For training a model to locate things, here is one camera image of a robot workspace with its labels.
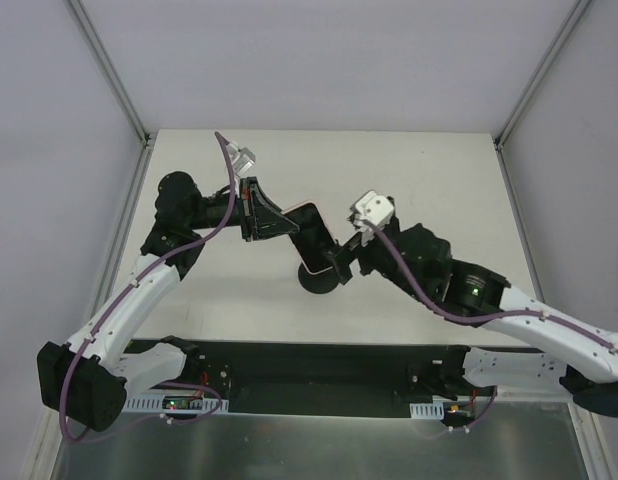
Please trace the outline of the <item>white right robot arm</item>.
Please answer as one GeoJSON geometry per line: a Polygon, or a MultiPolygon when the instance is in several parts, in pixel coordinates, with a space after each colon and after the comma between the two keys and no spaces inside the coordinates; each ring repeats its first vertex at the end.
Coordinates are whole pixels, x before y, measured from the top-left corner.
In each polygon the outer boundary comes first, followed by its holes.
{"type": "Polygon", "coordinates": [[[506,277],[453,258],[448,241],[421,224],[402,229],[396,217],[368,220],[326,257],[346,281],[357,262],[363,275],[384,279],[458,326],[483,328],[522,341],[526,353],[463,347],[439,369],[441,387],[462,394],[512,386],[570,394],[579,407],[618,418],[618,332],[578,320],[525,294],[506,277]]]}

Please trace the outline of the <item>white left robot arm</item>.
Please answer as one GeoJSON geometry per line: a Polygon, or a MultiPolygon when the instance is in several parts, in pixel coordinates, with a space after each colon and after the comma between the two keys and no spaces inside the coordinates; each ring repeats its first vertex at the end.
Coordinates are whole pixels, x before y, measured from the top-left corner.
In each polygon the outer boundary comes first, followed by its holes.
{"type": "Polygon", "coordinates": [[[38,353],[42,401],[61,422],[102,432],[128,399],[166,381],[180,389],[198,382],[197,348],[182,339],[167,337],[140,354],[125,350],[195,265],[206,243],[199,230],[217,235],[238,226],[248,241],[300,231],[298,215],[277,207],[254,177],[205,197],[189,174],[175,171],[159,182],[155,208],[155,223],[121,289],[64,344],[48,342],[38,353]]]}

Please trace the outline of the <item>phone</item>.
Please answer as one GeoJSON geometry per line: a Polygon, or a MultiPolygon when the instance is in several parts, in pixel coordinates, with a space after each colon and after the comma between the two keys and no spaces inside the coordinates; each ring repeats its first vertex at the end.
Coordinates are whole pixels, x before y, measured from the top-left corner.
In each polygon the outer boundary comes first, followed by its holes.
{"type": "Polygon", "coordinates": [[[305,201],[283,211],[283,215],[298,225],[299,231],[289,235],[305,269],[319,274],[332,268],[326,252],[336,241],[328,229],[317,205],[305,201]]]}

